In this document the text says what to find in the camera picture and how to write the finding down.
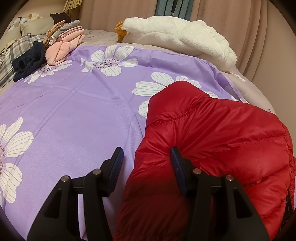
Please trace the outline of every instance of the metal screw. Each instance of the metal screw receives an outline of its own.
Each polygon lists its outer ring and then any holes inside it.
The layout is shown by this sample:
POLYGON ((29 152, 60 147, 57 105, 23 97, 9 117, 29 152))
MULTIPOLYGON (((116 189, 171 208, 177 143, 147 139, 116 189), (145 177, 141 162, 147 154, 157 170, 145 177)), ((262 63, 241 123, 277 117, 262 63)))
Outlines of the metal screw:
POLYGON ((196 175, 201 174, 201 172, 202 172, 202 171, 201 171, 201 169, 199 169, 199 168, 194 168, 194 169, 193 169, 193 173, 196 174, 196 175))
POLYGON ((232 175, 228 174, 228 175, 226 175, 226 179, 228 181, 233 181, 234 180, 234 177, 232 175))
POLYGON ((101 170, 100 169, 95 169, 95 170, 93 170, 93 174, 94 175, 99 175, 99 174, 101 174, 101 170))
POLYGON ((69 180, 69 177, 68 176, 63 176, 62 178, 61 178, 61 181, 62 182, 66 182, 66 181, 68 181, 69 180))

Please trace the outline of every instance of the stuffed animal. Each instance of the stuffed animal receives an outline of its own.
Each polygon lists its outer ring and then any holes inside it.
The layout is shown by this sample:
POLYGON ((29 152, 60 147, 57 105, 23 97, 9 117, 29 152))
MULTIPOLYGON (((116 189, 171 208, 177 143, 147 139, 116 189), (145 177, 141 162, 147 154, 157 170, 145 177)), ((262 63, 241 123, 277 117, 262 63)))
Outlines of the stuffed animal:
POLYGON ((32 21, 38 18, 43 18, 43 17, 40 15, 40 13, 33 12, 29 14, 28 18, 29 18, 29 21, 32 21))
POLYGON ((24 18, 22 18, 21 20, 20 20, 20 24, 24 24, 24 23, 26 23, 26 22, 28 22, 29 21, 29 19, 27 18, 27 17, 24 17, 24 18))
POLYGON ((16 20, 13 21, 12 25, 8 29, 8 32, 20 25, 21 18, 22 17, 18 17, 16 20))

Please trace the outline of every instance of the white plush toy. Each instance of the white plush toy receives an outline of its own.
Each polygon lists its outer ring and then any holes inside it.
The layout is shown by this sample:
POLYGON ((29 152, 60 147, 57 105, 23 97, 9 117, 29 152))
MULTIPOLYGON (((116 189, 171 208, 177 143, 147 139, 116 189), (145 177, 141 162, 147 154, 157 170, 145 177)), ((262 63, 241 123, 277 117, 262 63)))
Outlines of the white plush toy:
POLYGON ((187 21, 171 16, 147 19, 127 18, 121 30, 126 30, 125 43, 153 45, 177 53, 196 56, 226 72, 237 62, 237 57, 221 34, 204 21, 187 21))
POLYGON ((8 32, 15 29, 17 26, 20 25, 20 21, 21 21, 22 17, 18 17, 16 20, 13 21, 12 25, 10 26, 10 28, 8 29, 8 32))
POLYGON ((29 14, 28 18, 29 18, 29 21, 32 21, 38 18, 43 18, 43 17, 40 15, 40 13, 33 12, 29 14))
POLYGON ((27 17, 24 17, 24 18, 22 18, 21 20, 20 20, 20 24, 24 24, 24 23, 26 23, 26 22, 28 22, 29 21, 29 19, 27 18, 27 17))

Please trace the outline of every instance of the fleece fabric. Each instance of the fleece fabric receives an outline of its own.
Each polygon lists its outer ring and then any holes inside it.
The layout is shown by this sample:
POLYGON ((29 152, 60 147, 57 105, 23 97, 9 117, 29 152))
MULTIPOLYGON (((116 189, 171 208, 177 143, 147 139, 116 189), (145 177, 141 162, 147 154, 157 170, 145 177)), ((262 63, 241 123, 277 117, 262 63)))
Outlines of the fleece fabric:
POLYGON ((26 78, 46 62, 43 42, 35 41, 31 49, 12 62, 15 76, 14 82, 26 78))
POLYGON ((46 50, 45 58, 48 65, 53 66, 64 62, 70 55, 69 53, 81 43, 85 37, 83 34, 84 29, 79 26, 71 28, 59 35, 57 41, 46 50))
POLYGON ((224 36, 202 20, 190 22, 171 16, 127 18, 121 30, 127 31, 125 43, 153 45, 196 56, 213 63, 220 71, 228 71, 237 61, 224 36))

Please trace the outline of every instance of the gray plaid cloth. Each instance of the gray plaid cloth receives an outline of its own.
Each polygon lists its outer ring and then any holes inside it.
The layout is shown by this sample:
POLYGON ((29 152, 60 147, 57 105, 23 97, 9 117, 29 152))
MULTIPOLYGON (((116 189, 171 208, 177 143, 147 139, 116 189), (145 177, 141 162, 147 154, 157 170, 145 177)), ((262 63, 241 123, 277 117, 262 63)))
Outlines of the gray plaid cloth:
POLYGON ((1 58, 3 60, 3 64, 0 67, 0 89, 6 85, 9 81, 13 80, 15 76, 15 72, 12 67, 12 61, 14 61, 17 57, 21 56, 27 50, 32 48, 34 41, 43 41, 45 39, 45 34, 40 35, 25 35, 20 38, 19 41, 14 43, 5 55, 1 58))

